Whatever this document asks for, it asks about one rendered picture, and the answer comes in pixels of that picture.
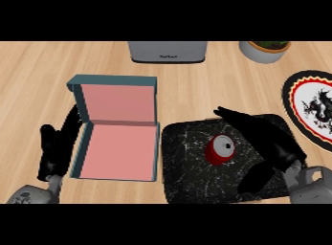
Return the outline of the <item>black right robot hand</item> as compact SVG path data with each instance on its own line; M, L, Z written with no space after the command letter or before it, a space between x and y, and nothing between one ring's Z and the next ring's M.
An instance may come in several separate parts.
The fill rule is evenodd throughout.
M307 154L294 138L267 120L222 106L214 113L241 132L265 159L250 168L238 186L239 193L257 193L273 178L276 169L287 173L294 164L304 163Z

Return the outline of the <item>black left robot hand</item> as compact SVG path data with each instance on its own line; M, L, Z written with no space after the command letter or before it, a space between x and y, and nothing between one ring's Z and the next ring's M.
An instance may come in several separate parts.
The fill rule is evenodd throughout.
M51 124L42 126L43 155L37 175L40 181L48 182L54 175L64 176L67 174L82 125L79 106L74 106L59 130Z

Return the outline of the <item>red can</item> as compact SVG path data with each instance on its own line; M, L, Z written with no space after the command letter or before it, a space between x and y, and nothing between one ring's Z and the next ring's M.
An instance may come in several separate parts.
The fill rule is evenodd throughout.
M211 165L219 166L235 156L236 146L229 136L217 134L206 146L206 159Z

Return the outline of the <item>dragon print plate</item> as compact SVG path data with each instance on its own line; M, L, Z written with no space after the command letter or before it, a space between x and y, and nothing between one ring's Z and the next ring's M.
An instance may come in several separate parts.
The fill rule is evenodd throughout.
M282 104L300 132L332 152L332 74L297 72L282 86Z

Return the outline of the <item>black marble tray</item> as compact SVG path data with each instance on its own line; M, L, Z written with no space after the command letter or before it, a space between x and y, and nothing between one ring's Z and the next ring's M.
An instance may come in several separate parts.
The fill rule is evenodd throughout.
M220 166L206 158L206 147L217 134L229 136L236 146L235 157ZM226 204L288 196L279 170L259 193L238 193L242 177L263 158L223 119L169 124L161 133L161 153L170 204Z

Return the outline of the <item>teal box with pink lining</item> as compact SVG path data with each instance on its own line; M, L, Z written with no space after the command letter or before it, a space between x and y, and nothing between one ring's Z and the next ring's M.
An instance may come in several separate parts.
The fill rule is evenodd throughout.
M70 176L152 182L160 134L157 78L77 75L67 86L85 123Z

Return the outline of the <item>grey plant pot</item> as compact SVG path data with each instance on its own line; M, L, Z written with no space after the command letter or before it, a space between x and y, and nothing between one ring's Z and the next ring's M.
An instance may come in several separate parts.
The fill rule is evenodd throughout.
M239 42L239 50L244 56L251 61L263 64L275 63L282 58L290 46L291 42L287 42L285 47L282 49L272 50L256 45L253 41Z

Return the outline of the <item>grey appliance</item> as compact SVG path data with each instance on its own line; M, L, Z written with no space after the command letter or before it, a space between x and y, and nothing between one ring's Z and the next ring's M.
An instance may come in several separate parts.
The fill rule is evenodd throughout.
M132 60L141 63L198 63L206 60L207 41L129 41Z

